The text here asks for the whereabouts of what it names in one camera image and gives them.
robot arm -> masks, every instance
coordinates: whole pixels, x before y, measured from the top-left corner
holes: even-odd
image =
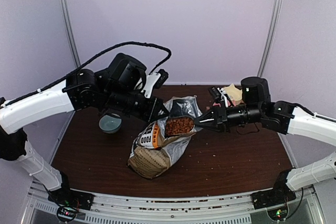
[[[165,60],[171,54],[169,49],[155,44],[125,42],[94,58],[123,45],[163,49],[169,53]],[[154,68],[146,75],[144,64],[122,53],[116,55],[109,67],[98,72],[82,68],[90,62],[92,59],[64,78],[31,94],[9,101],[0,98],[0,158],[18,163],[45,186],[50,200],[70,208],[79,205],[79,208],[90,209],[93,195],[71,190],[67,176],[51,167],[32,147],[24,126],[58,113],[90,106],[97,108],[100,114],[117,110],[145,122],[169,115],[163,100],[152,96],[152,90],[160,88],[168,78],[163,69],[154,72]]]
[[[249,77],[241,84],[245,104],[227,108],[220,100],[220,94],[211,88],[210,94],[220,106],[213,106],[196,118],[195,125],[212,131],[229,132],[231,126],[259,122],[262,127],[278,133],[306,136],[336,146],[336,119],[312,113],[297,103],[271,102],[265,79]],[[281,172],[272,190],[253,194],[255,208],[267,207],[267,202],[271,201],[280,204],[284,195],[288,199],[295,199],[293,191],[335,177],[336,153],[333,152],[305,167]]]

white wall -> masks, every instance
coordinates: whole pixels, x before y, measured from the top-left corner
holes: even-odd
[[[283,0],[264,77],[273,100],[299,102],[336,118],[336,0]],[[336,147],[287,136],[299,166],[317,161]],[[334,179],[316,187],[328,223],[334,222]]]
[[[0,97],[36,90],[74,68],[59,0],[0,0]],[[35,149],[50,160],[68,115],[25,128]],[[31,178],[0,159],[1,223],[18,223]]]
[[[169,47],[167,83],[240,83],[256,75],[274,0],[67,0],[82,62],[116,43],[135,40]],[[148,68],[164,52],[123,48]],[[116,52],[90,66],[105,68]]]

label on bag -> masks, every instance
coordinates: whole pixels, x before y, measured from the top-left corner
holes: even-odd
[[[137,137],[137,144],[149,149],[161,147],[162,143],[163,141],[160,135],[160,128],[155,122],[151,123]]]

black cable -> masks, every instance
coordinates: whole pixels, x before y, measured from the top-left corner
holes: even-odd
[[[293,105],[300,107],[303,111],[305,111],[306,113],[314,116],[314,113],[311,112],[309,109],[307,109],[306,107],[302,106],[300,103],[292,103]]]
[[[331,118],[327,118],[323,115],[316,115],[317,118],[320,118],[320,119],[324,119],[324,120],[327,120],[327,121],[330,121],[330,122],[333,122],[333,123],[336,123],[336,120],[334,119],[331,119]]]
[[[79,213],[79,201],[77,199],[77,209],[73,208],[72,206],[62,206],[60,203],[58,203],[58,201],[53,197],[53,195],[50,193],[50,191],[44,186],[47,194],[49,195],[49,197],[52,199],[52,201],[58,206],[58,209],[56,211],[56,217],[59,221],[64,222],[62,219],[59,218],[59,214],[63,214],[63,209],[66,210],[67,212],[72,212],[73,214],[75,214],[73,217],[71,217],[70,219],[67,219],[67,222],[71,222],[73,221],[76,217],[77,214]]]
[[[233,102],[231,101],[230,97],[228,94],[224,94],[226,99],[230,102],[230,107],[234,107]]]
[[[288,220],[289,218],[291,218],[297,212],[297,210],[299,209],[299,207],[300,207],[300,205],[302,203],[302,200],[303,200],[303,188],[301,188],[301,193],[302,193],[301,194],[301,199],[300,199],[300,202],[299,202],[298,206],[296,207],[296,209],[292,212],[292,214],[290,216],[286,217],[286,220]]]
[[[103,54],[106,54],[109,51],[112,51],[112,50],[114,50],[116,48],[123,47],[123,46],[126,46],[126,45],[135,45],[135,46],[142,46],[142,47],[152,47],[152,48],[157,48],[157,49],[166,51],[168,53],[168,55],[163,60],[161,60],[158,64],[156,64],[156,66],[152,69],[152,71],[150,73],[152,73],[160,65],[164,64],[170,58],[170,56],[172,55],[172,52],[170,51],[170,49],[168,49],[166,47],[162,47],[162,46],[156,45],[156,44],[153,44],[153,43],[135,42],[135,41],[128,41],[128,42],[119,43],[119,44],[116,44],[116,45],[114,45],[112,47],[109,47],[109,48],[101,51],[100,53],[96,54],[91,59],[87,60],[85,63],[83,63],[81,66],[79,66],[75,70],[71,71],[67,75],[65,75],[62,78],[60,78],[60,79],[58,79],[58,80],[50,83],[49,85],[46,85],[45,87],[41,88],[40,91],[42,92],[42,91],[45,91],[47,89],[50,89],[51,87],[53,87],[53,86],[61,83],[62,81],[66,80],[68,77],[72,76],[73,74],[77,74],[82,68],[84,68],[85,66],[87,66],[88,64],[90,64],[91,62],[93,62],[98,57],[102,56]],[[23,99],[25,99],[27,97],[30,97],[30,96],[32,96],[34,94],[38,94],[38,93],[39,93],[38,91],[34,91],[34,92],[31,92],[31,93],[25,94],[25,95],[23,95],[21,97],[18,97],[16,99],[11,100],[6,105],[11,105],[13,103],[21,101],[21,100],[23,100]]]
[[[241,133],[238,131],[238,126],[236,126],[236,131],[239,135],[248,135],[248,134],[251,134],[251,133],[258,133],[260,131],[259,127],[257,126],[256,123],[254,123],[254,126],[257,128],[256,131],[250,131],[250,132],[246,132],[246,133]]]

white robot arm segment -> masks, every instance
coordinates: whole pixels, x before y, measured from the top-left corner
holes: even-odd
[[[62,176],[59,170],[49,165],[32,147],[30,141],[26,141],[25,151],[27,154],[16,160],[19,166],[38,179],[49,191],[61,188]]]
[[[308,114],[303,109],[294,108],[288,133],[301,135],[336,146],[336,120],[314,114]],[[287,176],[289,189],[295,191],[301,187],[336,177],[336,152],[328,157],[302,168],[293,169]]]
[[[0,126],[7,134],[12,134],[43,118],[73,111],[68,94],[62,91],[65,87],[66,81],[63,81],[14,104],[6,106],[9,102],[6,101],[0,109]]]

